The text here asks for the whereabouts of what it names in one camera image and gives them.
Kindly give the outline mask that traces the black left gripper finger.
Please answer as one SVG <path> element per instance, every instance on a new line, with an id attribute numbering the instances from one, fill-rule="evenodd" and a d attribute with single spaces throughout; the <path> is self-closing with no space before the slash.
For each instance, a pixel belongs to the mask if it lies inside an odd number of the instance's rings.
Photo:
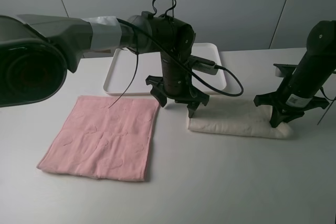
<path id="1" fill-rule="evenodd" d="M 161 90 L 153 87 L 150 94 L 158 101 L 159 105 L 163 108 L 167 104 L 167 97 L 161 92 Z"/>
<path id="2" fill-rule="evenodd" d="M 195 111 L 199 107 L 200 103 L 199 102 L 191 102 L 187 105 L 187 110 L 188 110 L 188 117 L 192 118 Z"/>

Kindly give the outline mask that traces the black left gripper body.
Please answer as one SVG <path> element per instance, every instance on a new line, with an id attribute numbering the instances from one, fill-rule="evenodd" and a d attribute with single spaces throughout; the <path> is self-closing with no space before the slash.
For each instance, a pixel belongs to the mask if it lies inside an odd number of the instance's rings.
<path id="1" fill-rule="evenodd" d="M 162 76 L 148 76 L 145 80 L 146 85 L 155 87 L 165 96 L 167 99 L 172 99 L 180 103 L 189 104 L 191 102 L 199 102 L 203 105 L 207 105 L 209 102 L 209 95 L 203 93 L 199 89 L 192 85 L 190 70 L 184 69 L 184 66 L 180 66 L 176 63 L 172 57 L 167 53 L 161 52 L 161 68 Z"/>

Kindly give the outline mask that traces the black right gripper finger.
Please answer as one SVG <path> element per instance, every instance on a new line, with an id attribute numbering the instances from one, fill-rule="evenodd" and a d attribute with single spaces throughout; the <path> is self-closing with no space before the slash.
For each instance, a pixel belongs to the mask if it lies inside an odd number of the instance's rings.
<path id="1" fill-rule="evenodd" d="M 287 110 L 278 108 L 277 106 L 272 106 L 270 125 L 272 127 L 277 127 L 281 122 L 287 123 L 290 117 L 291 113 Z"/>

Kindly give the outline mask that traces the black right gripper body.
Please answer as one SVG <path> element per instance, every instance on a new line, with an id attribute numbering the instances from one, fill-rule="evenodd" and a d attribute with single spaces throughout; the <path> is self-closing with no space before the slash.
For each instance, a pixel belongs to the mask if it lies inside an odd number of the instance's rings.
<path id="1" fill-rule="evenodd" d="M 277 106 L 291 113 L 289 119 L 297 119 L 304 116 L 308 110 L 315 108 L 325 109 L 329 101 L 325 98 L 316 97 L 311 90 L 308 94 L 301 94 L 300 87 L 293 83 L 293 74 L 283 78 L 278 89 L 271 93 L 256 95 L 255 106 L 269 105 Z"/>

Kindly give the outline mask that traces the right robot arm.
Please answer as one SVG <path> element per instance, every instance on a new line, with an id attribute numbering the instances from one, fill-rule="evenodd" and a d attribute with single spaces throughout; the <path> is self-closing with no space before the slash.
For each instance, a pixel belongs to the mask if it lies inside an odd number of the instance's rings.
<path id="1" fill-rule="evenodd" d="M 335 74 L 335 21 L 318 22 L 309 33 L 306 49 L 297 65 L 275 63 L 276 76 L 282 78 L 280 86 L 254 98 L 255 106 L 272 106 L 272 127 L 300 118 L 308 110 L 329 106 L 329 99 L 316 93 Z"/>

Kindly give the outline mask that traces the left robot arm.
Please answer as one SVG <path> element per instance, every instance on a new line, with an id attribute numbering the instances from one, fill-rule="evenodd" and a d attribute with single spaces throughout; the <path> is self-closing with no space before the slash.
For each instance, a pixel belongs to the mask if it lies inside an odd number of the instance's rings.
<path id="1" fill-rule="evenodd" d="M 158 52 L 162 75 L 146 84 L 161 106 L 168 99 L 187 106 L 192 116 L 209 96 L 192 84 L 195 33 L 191 25 L 169 15 L 149 12 L 129 21 L 44 15 L 1 17 L 1 106 L 46 100 L 62 87 L 67 72 L 76 72 L 90 51 L 127 48 L 136 55 Z"/>

